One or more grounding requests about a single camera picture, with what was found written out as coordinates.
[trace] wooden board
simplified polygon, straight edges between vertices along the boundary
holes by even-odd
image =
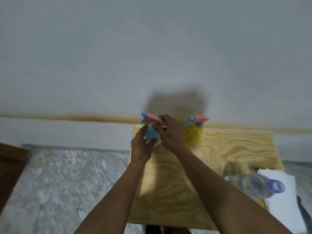
[[[133,137],[140,128],[134,127]],[[204,130],[190,149],[222,177],[257,168],[284,170],[267,133]],[[265,207],[263,200],[256,201]],[[179,161],[161,145],[146,163],[128,222],[216,230]]]

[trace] brown stain line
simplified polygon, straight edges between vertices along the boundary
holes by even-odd
[[[0,117],[17,118],[17,119],[39,119],[39,120],[57,120],[57,121],[74,121],[74,122],[102,122],[102,123],[119,123],[119,124],[133,124],[137,125],[142,117],[113,117],[113,116],[100,116],[91,114],[82,115],[64,115],[64,116],[49,116],[49,115],[9,115],[0,114]],[[180,124],[187,121],[176,119]],[[288,133],[288,134],[312,134],[312,128],[301,127],[275,127],[271,125],[242,125],[242,124],[226,124],[226,123],[213,123],[206,122],[204,128],[216,130],[239,130],[239,131],[258,131],[270,133]]]

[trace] gray marble surface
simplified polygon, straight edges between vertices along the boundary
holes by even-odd
[[[129,151],[36,148],[0,216],[1,234],[73,233],[127,167]],[[312,166],[284,162],[312,211]],[[218,233],[191,230],[192,233]],[[127,224],[126,234],[144,226]]]

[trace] blue bottle cap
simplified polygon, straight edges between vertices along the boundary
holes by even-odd
[[[285,191],[284,184],[279,180],[269,179],[267,186],[273,193],[283,193]]]

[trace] person's right hand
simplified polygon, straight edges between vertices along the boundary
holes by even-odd
[[[152,127],[160,135],[162,145],[172,153],[184,148],[185,144],[182,135],[182,126],[167,114],[160,115],[159,117],[162,118],[162,120],[164,120],[168,125],[168,128],[166,129],[162,128],[158,124],[152,124]]]

